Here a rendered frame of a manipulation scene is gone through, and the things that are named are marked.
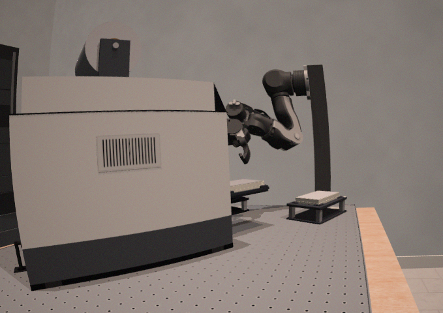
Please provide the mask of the beige well plate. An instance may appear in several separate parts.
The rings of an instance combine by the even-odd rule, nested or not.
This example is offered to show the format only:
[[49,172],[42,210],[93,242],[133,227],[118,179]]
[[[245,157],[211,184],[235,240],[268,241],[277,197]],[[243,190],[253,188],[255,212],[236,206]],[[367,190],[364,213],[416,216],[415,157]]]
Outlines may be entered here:
[[261,185],[265,185],[264,181],[231,186],[230,191],[233,190],[234,192],[241,192],[241,191],[245,191],[245,190],[252,190],[252,189],[260,188]]

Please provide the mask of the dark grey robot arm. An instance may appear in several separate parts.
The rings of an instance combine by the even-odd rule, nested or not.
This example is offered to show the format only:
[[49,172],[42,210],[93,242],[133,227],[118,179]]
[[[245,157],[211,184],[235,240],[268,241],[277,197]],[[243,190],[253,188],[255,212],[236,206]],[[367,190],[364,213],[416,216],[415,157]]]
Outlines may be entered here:
[[266,72],[262,79],[278,121],[272,119],[265,111],[253,109],[237,100],[227,104],[226,114],[230,119],[240,120],[250,134],[262,137],[277,150],[287,151],[295,147],[303,141],[303,134],[290,96],[295,92],[296,96],[307,96],[307,100],[311,99],[307,65],[304,65],[303,69],[293,70],[293,75],[291,72],[273,69]]

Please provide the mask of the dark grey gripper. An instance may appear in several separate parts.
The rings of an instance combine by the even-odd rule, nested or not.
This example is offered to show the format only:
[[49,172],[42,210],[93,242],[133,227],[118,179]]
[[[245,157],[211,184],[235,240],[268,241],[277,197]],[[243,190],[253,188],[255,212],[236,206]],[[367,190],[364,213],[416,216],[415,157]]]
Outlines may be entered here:
[[242,146],[244,153],[243,155],[240,153],[239,157],[244,164],[247,164],[251,155],[247,144],[251,139],[249,131],[243,127],[238,119],[227,119],[227,131],[228,145],[233,145],[234,147]]

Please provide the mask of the cream well plate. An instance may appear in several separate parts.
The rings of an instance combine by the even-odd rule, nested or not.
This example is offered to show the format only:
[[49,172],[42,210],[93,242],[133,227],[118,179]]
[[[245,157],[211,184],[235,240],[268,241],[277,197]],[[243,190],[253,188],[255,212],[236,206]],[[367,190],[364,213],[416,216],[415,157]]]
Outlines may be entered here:
[[321,203],[327,203],[329,201],[335,200],[339,196],[339,192],[316,191],[296,197],[295,202],[308,205],[319,205]]

